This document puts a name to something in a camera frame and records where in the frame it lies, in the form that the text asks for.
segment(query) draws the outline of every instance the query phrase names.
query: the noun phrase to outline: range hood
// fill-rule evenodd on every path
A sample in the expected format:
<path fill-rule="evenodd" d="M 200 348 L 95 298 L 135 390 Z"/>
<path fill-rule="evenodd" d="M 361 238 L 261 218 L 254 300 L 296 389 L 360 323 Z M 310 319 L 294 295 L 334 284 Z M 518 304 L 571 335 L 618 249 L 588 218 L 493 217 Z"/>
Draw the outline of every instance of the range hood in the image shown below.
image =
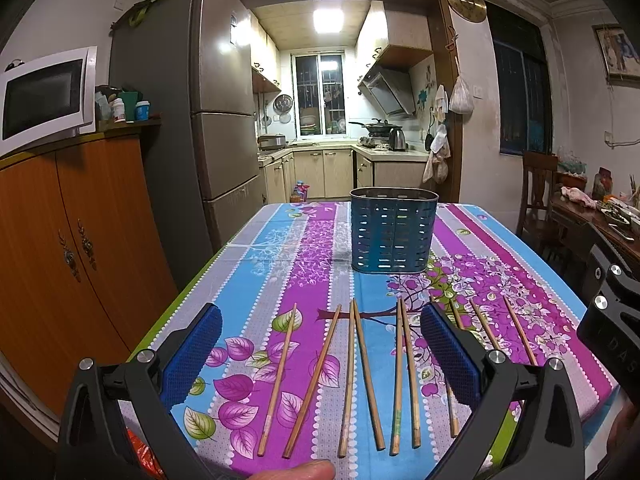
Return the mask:
<path fill-rule="evenodd" d="M 405 72 L 387 68 L 373 69 L 367 73 L 359 87 L 367 89 L 365 95 L 371 96 L 389 117 L 411 117 L 415 114 L 411 78 Z"/>

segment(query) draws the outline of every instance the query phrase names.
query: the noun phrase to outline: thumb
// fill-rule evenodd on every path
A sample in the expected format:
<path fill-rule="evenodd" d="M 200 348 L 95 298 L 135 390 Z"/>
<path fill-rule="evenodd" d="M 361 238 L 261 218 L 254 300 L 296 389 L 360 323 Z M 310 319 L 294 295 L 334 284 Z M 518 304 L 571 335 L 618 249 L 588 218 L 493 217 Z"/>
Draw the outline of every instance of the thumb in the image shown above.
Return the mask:
<path fill-rule="evenodd" d="M 335 468 L 328 460 L 313 460 L 293 469 L 264 471 L 249 480 L 334 480 Z"/>

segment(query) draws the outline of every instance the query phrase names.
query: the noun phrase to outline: dining table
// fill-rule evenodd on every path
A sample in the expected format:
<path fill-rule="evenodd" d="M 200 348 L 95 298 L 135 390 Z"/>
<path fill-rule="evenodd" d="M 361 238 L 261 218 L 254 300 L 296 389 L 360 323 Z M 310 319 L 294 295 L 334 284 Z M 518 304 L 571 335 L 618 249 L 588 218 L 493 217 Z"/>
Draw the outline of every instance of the dining table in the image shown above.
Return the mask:
<path fill-rule="evenodd" d="M 356 299 L 362 319 L 386 449 L 376 449 L 355 345 L 348 452 L 338 458 L 348 390 L 351 298 Z M 414 352 L 422 445 L 412 447 L 410 383 L 404 364 L 400 451 L 390 456 L 400 298 L 410 324 L 411 341 L 404 341 L 402 352 L 407 344 Z M 364 274 L 353 269 L 350 202 L 266 205 L 194 277 L 133 355 L 140 349 L 157 349 L 173 330 L 186 328 L 207 302 L 220 308 L 222 335 L 185 401 L 171 408 L 197 456 L 222 475 L 215 478 L 245 478 L 265 469 L 326 459 L 335 465 L 337 480 L 422 480 L 447 452 L 470 409 L 448 389 L 420 332 L 420 313 L 429 302 L 446 309 L 451 319 L 456 309 L 463 327 L 491 349 L 471 305 L 473 299 L 500 348 L 511 361 L 528 365 L 530 357 L 504 298 L 513 305 L 536 363 L 562 359 L 580 418 L 590 420 L 617 384 L 577 338 L 585 305 L 533 250 L 475 205 L 438 204 L 430 257 L 419 274 Z M 273 423 L 266 452 L 258 456 L 294 305 Z M 342 313 L 310 409 L 292 457 L 285 459 L 285 443 L 339 305 Z M 121 401 L 120 408 L 129 431 L 144 440 L 130 403 Z M 491 468 L 504 457 L 520 410 L 517 402 L 511 403 L 482 468 Z"/>
<path fill-rule="evenodd" d="M 600 211 L 571 202 L 560 193 L 555 193 L 551 198 L 551 219 L 567 229 L 585 223 L 593 224 L 622 253 L 634 274 L 640 276 L 640 237 L 630 230 L 623 232 L 634 239 L 632 242 L 613 230 L 609 220 Z"/>

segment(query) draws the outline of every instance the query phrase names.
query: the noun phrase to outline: kitchen window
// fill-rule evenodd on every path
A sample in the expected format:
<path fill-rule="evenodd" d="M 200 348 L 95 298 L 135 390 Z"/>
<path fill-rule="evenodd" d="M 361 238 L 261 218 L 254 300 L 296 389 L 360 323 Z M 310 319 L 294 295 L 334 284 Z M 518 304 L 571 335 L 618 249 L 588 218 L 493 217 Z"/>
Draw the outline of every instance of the kitchen window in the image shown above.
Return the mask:
<path fill-rule="evenodd" d="M 343 65 L 338 53 L 293 57 L 298 137 L 346 135 Z"/>
<path fill-rule="evenodd" d="M 500 152 L 549 153 L 551 90 L 540 29 L 487 4 L 500 92 Z"/>

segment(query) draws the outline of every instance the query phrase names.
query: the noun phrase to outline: framed picture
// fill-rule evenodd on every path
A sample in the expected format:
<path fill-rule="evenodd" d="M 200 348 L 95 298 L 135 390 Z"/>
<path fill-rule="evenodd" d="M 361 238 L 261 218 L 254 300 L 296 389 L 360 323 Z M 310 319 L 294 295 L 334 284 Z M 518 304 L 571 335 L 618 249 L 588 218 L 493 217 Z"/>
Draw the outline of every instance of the framed picture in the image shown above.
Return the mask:
<path fill-rule="evenodd" d="M 593 31 L 609 82 L 640 82 L 640 56 L 619 25 L 595 25 Z"/>

